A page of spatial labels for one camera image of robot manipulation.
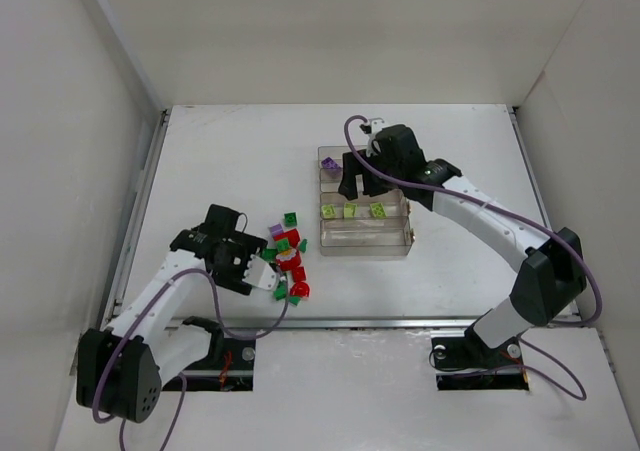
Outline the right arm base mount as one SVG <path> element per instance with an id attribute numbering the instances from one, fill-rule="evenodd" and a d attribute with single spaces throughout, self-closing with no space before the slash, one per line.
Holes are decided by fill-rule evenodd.
<path id="1" fill-rule="evenodd" d="M 528 391 L 522 351 L 515 337 L 488 348 L 466 336 L 434 336 L 429 363 L 439 391 Z"/>

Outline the lime lego square brick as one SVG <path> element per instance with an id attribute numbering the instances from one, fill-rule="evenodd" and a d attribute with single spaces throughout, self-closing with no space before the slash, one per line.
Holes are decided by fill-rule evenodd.
<path id="1" fill-rule="evenodd" d="M 337 213 L 334 205 L 323 204 L 321 206 L 321 215 L 324 219 L 335 219 L 337 217 Z"/>

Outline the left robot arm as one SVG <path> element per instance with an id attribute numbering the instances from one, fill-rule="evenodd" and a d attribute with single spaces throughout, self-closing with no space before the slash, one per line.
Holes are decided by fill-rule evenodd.
<path id="1" fill-rule="evenodd" d="M 210 205 L 199 225 L 180 231 L 140 295 L 104 328 L 88 329 L 77 348 L 76 401 L 97 423 L 114 418 L 141 423 L 160 392 L 201 361 L 218 361 L 224 332 L 219 319 L 191 316 L 166 328 L 201 284 L 248 295 L 277 274 L 261 258 L 266 239 L 238 229 L 241 214 Z"/>

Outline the purple lego plate brick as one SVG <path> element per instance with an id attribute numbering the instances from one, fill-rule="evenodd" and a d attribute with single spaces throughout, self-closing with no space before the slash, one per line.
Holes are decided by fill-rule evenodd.
<path id="1" fill-rule="evenodd" d="M 332 178 L 338 178 L 342 173 L 341 166 L 331 157 L 324 158 L 320 164 L 322 169 Z"/>

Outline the lime lego slope brick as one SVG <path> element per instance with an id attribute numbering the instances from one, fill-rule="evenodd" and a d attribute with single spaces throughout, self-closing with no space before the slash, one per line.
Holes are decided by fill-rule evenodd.
<path id="1" fill-rule="evenodd" d="M 385 219 L 387 217 L 386 210 L 382 203 L 371 203 L 369 205 L 371 216 L 376 219 Z"/>
<path id="2" fill-rule="evenodd" d="M 343 218 L 355 219 L 357 216 L 358 205 L 355 203 L 347 202 L 343 206 Z"/>

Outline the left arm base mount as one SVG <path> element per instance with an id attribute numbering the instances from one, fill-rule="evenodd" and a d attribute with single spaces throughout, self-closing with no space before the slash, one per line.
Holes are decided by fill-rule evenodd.
<path id="1" fill-rule="evenodd" d="M 216 349 L 182 374 L 187 392 L 250 392 L 254 385 L 255 341 L 225 337 Z"/>

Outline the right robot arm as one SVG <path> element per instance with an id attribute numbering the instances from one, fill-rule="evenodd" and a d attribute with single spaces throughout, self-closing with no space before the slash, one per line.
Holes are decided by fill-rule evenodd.
<path id="1" fill-rule="evenodd" d="M 408 126 L 360 115 L 354 119 L 368 141 L 342 157 L 343 197 L 398 189 L 474 235 L 516 274 L 509 295 L 467 328 L 463 343 L 469 355 L 480 360 L 530 328 L 548 325 L 585 290 L 581 242 L 573 231 L 554 232 L 501 207 L 458 167 L 426 159 Z"/>

